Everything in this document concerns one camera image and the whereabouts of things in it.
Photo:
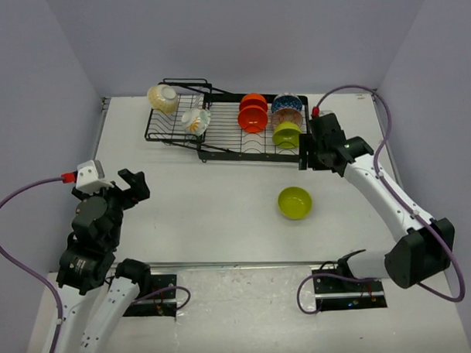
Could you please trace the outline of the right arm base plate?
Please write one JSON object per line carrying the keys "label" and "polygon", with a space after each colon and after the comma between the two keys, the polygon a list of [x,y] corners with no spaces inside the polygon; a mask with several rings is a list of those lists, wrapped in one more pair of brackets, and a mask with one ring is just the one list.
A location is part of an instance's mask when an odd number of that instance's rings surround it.
{"label": "right arm base plate", "polygon": [[316,295],[317,312],[387,307],[381,281],[351,283],[317,276],[313,279],[312,286]]}

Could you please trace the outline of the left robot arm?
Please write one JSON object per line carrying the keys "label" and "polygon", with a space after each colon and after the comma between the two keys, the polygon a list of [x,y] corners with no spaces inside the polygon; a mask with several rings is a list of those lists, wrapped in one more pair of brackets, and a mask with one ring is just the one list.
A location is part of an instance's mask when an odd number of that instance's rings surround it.
{"label": "left robot arm", "polygon": [[59,260],[55,291],[60,305],[50,326],[54,338],[41,353],[101,353],[131,302],[152,291],[149,266],[125,259],[99,309],[91,312],[114,262],[124,212],[150,196],[143,172],[123,169],[118,175],[128,189],[105,180],[93,163],[72,174],[72,194],[80,203]]}

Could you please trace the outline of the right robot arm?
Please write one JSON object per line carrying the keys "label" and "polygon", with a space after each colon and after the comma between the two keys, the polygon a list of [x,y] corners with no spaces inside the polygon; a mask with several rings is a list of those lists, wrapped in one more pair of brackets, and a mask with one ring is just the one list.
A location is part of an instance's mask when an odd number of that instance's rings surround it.
{"label": "right robot arm", "polygon": [[394,247],[358,249],[339,259],[338,285],[354,291],[366,278],[392,279],[402,289],[450,267],[455,229],[447,218],[422,210],[382,167],[375,151],[357,136],[349,139],[334,114],[309,121],[299,139],[299,169],[339,174],[367,199],[387,225]]}

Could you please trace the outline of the lime green bowl front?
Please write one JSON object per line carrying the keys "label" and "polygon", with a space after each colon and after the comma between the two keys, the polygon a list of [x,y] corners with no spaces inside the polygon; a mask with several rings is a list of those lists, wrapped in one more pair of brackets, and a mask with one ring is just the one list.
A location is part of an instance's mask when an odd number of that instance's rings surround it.
{"label": "lime green bowl front", "polygon": [[301,187],[288,187],[278,195],[278,208],[288,219],[298,220],[306,217],[312,210],[313,200]]}

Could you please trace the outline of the orange bowl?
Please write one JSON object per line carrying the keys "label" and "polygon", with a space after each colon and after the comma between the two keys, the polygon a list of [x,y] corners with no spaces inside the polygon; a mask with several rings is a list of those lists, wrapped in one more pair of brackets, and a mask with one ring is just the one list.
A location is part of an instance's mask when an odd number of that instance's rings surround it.
{"label": "orange bowl", "polygon": [[248,105],[240,110],[237,122],[245,132],[261,132],[268,124],[268,114],[262,107]]}
{"label": "orange bowl", "polygon": [[268,103],[265,97],[259,93],[251,92],[243,96],[239,104],[239,110],[242,111],[244,108],[251,105],[257,106],[263,111],[268,110]]}

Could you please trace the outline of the lime green bowl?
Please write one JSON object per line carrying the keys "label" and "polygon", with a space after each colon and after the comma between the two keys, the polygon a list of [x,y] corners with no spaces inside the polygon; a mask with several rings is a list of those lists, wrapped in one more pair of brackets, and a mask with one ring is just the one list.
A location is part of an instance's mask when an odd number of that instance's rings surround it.
{"label": "lime green bowl", "polygon": [[294,122],[283,122],[275,127],[272,142],[282,149],[294,149],[299,146],[300,127]]}
{"label": "lime green bowl", "polygon": [[313,200],[301,187],[288,187],[278,195],[278,208],[288,219],[298,220],[306,217],[312,210]]}

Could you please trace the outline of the orange bowl front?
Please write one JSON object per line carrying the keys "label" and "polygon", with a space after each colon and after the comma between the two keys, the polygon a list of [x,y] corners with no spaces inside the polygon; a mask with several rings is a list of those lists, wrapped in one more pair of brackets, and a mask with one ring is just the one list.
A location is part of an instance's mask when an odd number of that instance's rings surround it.
{"label": "orange bowl front", "polygon": [[262,107],[248,105],[240,110],[237,122],[245,132],[261,132],[268,124],[268,114]]}

